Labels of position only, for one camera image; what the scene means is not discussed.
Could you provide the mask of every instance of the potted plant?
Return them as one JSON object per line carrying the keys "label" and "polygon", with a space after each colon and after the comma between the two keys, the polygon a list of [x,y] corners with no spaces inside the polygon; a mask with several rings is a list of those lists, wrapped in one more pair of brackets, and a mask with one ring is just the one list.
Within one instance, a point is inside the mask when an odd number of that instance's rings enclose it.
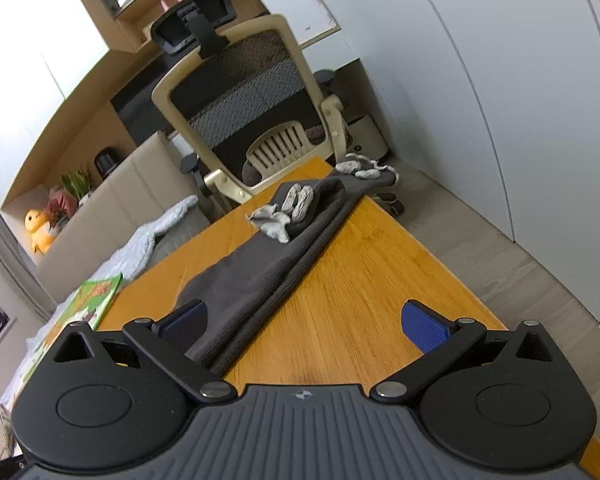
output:
{"label": "potted plant", "polygon": [[58,226],[62,230],[77,209],[78,201],[64,187],[55,186],[49,191],[49,201],[44,209],[49,227]]}
{"label": "potted plant", "polygon": [[73,196],[78,205],[84,204],[90,197],[93,181],[89,170],[80,168],[78,171],[69,171],[62,176],[62,185]]}

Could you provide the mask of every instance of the chair frame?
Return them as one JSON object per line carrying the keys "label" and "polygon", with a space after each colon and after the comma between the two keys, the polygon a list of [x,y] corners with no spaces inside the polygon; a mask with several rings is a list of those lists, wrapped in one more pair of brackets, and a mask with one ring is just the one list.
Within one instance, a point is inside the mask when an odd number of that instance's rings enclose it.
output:
{"label": "chair frame", "polygon": [[169,70],[152,92],[152,101],[160,110],[171,125],[184,137],[198,154],[205,166],[209,168],[209,173],[204,176],[205,184],[210,189],[217,189],[220,193],[235,200],[237,203],[244,203],[254,195],[260,193],[270,184],[278,181],[287,173],[301,166],[307,159],[313,156],[326,156],[333,153],[336,161],[341,162],[346,155],[346,135],[342,123],[342,103],[337,96],[331,95],[324,98],[322,91],[315,80],[309,65],[307,64],[296,38],[291,31],[286,19],[280,14],[271,16],[262,16],[254,18],[234,27],[228,28],[220,33],[220,36],[226,37],[230,44],[244,40],[253,34],[265,30],[275,30],[278,32],[282,41],[293,60],[304,88],[311,99],[312,104],[325,131],[324,142],[316,146],[309,153],[303,155],[298,160],[286,166],[281,171],[263,178],[256,186],[246,186],[235,175],[233,175],[220,161],[216,154],[211,150],[208,144],[202,139],[200,134],[189,124],[187,118],[175,107],[171,101],[171,92],[186,78],[191,72],[198,69],[204,62],[200,57],[200,48],[193,50],[183,57],[171,70]]}

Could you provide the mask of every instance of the gray towel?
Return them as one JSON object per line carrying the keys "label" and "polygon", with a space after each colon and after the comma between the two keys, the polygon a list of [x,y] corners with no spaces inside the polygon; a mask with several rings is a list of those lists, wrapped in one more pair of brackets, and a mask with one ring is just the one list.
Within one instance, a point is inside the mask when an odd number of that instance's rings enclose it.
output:
{"label": "gray towel", "polygon": [[[302,280],[360,197],[374,187],[390,186],[395,178],[389,171],[375,180],[333,171],[322,180],[300,181],[313,187],[314,199],[302,221],[286,226],[289,243],[257,232],[184,286],[176,307],[199,299],[208,310],[206,332],[186,355],[224,375]],[[281,184],[270,203],[282,205],[293,184]]]}

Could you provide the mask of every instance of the wooden tabletop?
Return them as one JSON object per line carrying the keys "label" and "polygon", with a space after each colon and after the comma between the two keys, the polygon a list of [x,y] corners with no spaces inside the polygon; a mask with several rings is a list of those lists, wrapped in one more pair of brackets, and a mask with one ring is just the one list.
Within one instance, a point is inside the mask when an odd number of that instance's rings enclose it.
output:
{"label": "wooden tabletop", "polygon": [[[314,159],[286,180],[319,178],[329,170]],[[100,330],[118,330],[136,317],[160,319],[170,312],[185,283],[254,234],[244,215],[266,203],[275,187],[131,283]],[[449,319],[473,317],[488,328],[505,328],[423,245],[365,197],[226,379],[238,391],[247,383],[361,383],[368,391],[421,355],[400,327],[402,306],[412,298]],[[597,438],[581,464],[600,479]]]}

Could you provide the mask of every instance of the logo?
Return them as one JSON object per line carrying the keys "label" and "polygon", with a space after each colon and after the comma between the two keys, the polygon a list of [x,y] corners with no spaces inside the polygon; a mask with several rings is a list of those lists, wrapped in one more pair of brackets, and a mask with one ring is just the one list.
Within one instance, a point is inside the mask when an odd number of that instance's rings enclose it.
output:
{"label": "logo", "polygon": [[313,394],[308,390],[300,390],[299,392],[296,392],[296,398],[302,401],[307,400],[309,397],[312,396]]}

